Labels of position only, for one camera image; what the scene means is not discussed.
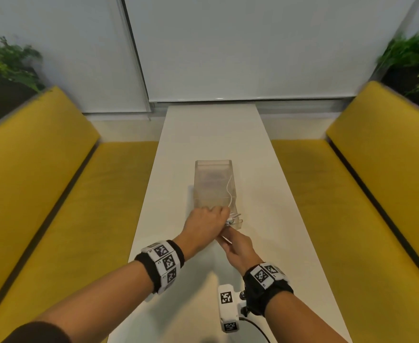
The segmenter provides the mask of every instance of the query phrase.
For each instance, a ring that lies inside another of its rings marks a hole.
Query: tabletop
[[[351,342],[275,151],[254,104],[171,106],[163,126],[129,261],[140,249],[177,236],[193,208],[196,160],[232,160],[241,232],[279,266],[294,293]],[[109,336],[124,342],[264,342],[249,323],[223,333],[217,287],[241,291],[240,274],[213,242],[189,260],[174,284],[151,295]],[[275,342],[263,317],[252,314]]]

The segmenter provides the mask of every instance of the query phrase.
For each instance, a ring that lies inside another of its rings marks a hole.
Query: acrylic box
[[[231,160],[195,161],[194,207],[205,206],[229,206],[231,212],[238,213]],[[231,226],[238,230],[242,222],[236,217]]]

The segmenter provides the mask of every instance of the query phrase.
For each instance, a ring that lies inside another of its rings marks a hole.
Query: forearm
[[[58,326],[72,343],[100,342],[152,291],[146,269],[134,261],[59,302],[36,321]]]
[[[265,319],[279,343],[346,343],[307,305],[287,291],[270,300]]]

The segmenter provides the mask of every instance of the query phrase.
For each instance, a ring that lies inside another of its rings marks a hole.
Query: black planter
[[[35,90],[21,83],[0,80],[0,119],[35,94]]]
[[[408,94],[419,84],[418,67],[390,68],[381,82],[419,105],[419,92]]]

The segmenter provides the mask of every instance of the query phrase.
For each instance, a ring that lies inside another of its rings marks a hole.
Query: wristband
[[[243,280],[247,308],[255,315],[264,317],[268,303],[281,291],[294,293],[286,275],[269,262],[251,267],[246,271]]]
[[[160,241],[141,249],[135,257],[148,272],[154,283],[154,293],[161,294],[175,281],[184,266],[184,254],[173,241]]]

